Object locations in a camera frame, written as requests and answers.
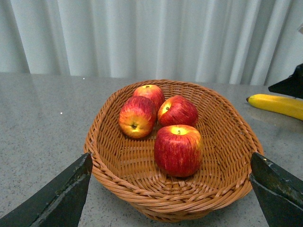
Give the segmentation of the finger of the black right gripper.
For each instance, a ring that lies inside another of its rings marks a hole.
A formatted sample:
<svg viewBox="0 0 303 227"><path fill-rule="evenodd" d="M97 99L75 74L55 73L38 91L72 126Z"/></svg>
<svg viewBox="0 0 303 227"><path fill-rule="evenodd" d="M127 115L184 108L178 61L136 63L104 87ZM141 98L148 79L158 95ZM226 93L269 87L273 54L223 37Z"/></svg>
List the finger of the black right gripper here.
<svg viewBox="0 0 303 227"><path fill-rule="evenodd" d="M288 78L268 87L273 93L303 98L303 64L297 65Z"/></svg>

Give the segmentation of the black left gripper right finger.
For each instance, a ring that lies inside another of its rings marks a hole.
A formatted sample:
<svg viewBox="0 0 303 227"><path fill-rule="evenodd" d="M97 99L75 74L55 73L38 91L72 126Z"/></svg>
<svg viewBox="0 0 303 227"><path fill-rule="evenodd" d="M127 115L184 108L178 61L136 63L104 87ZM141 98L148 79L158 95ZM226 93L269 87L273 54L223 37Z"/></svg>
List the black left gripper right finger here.
<svg viewBox="0 0 303 227"><path fill-rule="evenodd" d="M303 181L255 152L250 182L270 227L303 225Z"/></svg>

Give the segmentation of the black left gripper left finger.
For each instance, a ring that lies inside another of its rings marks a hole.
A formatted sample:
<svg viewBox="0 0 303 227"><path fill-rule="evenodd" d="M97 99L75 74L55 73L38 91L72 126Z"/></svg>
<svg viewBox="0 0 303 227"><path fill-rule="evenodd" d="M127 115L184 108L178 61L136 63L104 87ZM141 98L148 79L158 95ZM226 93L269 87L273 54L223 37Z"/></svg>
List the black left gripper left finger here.
<svg viewBox="0 0 303 227"><path fill-rule="evenodd" d="M33 196L0 219L2 227L77 227L86 203L92 157L81 155Z"/></svg>

